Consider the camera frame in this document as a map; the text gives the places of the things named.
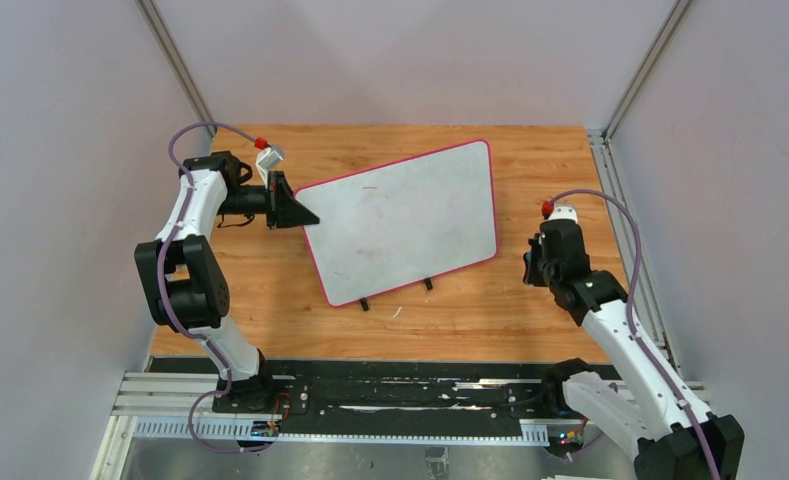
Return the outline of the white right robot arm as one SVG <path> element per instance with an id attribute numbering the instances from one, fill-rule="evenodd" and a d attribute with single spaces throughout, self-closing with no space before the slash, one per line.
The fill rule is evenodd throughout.
<path id="1" fill-rule="evenodd" d="M 631 393 L 625 399 L 579 358 L 552 366 L 543 380 L 555 413 L 593 421 L 632 460 L 639 479 L 733 479 L 745 433 L 718 415 L 656 348 L 608 271 L 594 270 L 582 229 L 570 218 L 544 221 L 524 257 L 524 282 L 546 287 L 608 355 Z"/>

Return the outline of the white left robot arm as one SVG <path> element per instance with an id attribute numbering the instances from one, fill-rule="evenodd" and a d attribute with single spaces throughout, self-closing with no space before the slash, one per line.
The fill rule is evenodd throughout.
<path id="1" fill-rule="evenodd" d="M 278 398 L 263 353 L 230 316 L 230 289 L 210 236 L 225 215 L 262 215 L 270 229 L 319 223 L 278 170 L 283 158 L 281 148 L 266 144 L 252 165 L 229 151 L 178 163 L 180 190 L 170 217 L 154 240 L 134 251 L 154 322 L 196 342 L 216 366 L 217 411 L 259 413 Z"/>

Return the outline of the pink-framed whiteboard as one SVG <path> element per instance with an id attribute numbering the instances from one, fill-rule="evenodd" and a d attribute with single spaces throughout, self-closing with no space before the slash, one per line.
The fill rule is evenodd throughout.
<path id="1" fill-rule="evenodd" d="M 490 144 L 477 139 L 306 185 L 295 198 L 326 302 L 340 307 L 498 251 Z"/>

